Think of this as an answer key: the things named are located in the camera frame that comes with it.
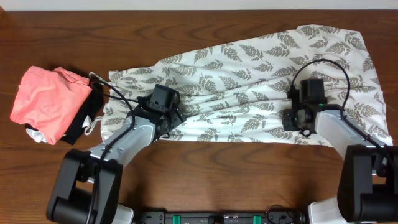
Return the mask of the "white fern print dress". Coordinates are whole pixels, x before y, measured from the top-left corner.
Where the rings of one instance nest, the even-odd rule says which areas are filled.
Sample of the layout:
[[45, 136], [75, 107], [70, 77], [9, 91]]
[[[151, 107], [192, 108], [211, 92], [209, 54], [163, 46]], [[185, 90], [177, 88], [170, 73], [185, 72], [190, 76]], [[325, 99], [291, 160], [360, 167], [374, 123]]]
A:
[[187, 119], [170, 133], [171, 140], [324, 145], [316, 134], [306, 138], [282, 126], [290, 86], [308, 78], [321, 78], [329, 103], [344, 105], [363, 130], [392, 144], [383, 93], [362, 35], [323, 25], [193, 50], [150, 67], [111, 71], [113, 89], [99, 118], [101, 136], [115, 133], [134, 107], [119, 95], [134, 100], [160, 84], [180, 93]]

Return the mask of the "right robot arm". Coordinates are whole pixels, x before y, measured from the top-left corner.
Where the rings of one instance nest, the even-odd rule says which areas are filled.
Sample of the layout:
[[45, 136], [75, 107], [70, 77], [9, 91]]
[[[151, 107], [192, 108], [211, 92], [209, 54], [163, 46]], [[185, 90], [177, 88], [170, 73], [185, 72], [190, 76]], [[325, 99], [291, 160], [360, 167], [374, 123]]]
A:
[[366, 134], [321, 90], [293, 88], [287, 97], [292, 107], [282, 112], [284, 129], [323, 137], [344, 160], [336, 197], [311, 203], [309, 222], [397, 221], [397, 147]]

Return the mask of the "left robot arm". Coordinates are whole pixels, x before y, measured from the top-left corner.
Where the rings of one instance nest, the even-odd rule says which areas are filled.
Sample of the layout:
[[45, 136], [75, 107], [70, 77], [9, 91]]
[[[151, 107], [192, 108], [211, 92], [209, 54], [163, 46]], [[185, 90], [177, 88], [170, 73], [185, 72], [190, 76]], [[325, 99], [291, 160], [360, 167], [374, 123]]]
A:
[[122, 172], [139, 151], [185, 122], [179, 92], [157, 87], [138, 97], [123, 125], [88, 151], [65, 154], [50, 196], [46, 217], [55, 223], [113, 223]]

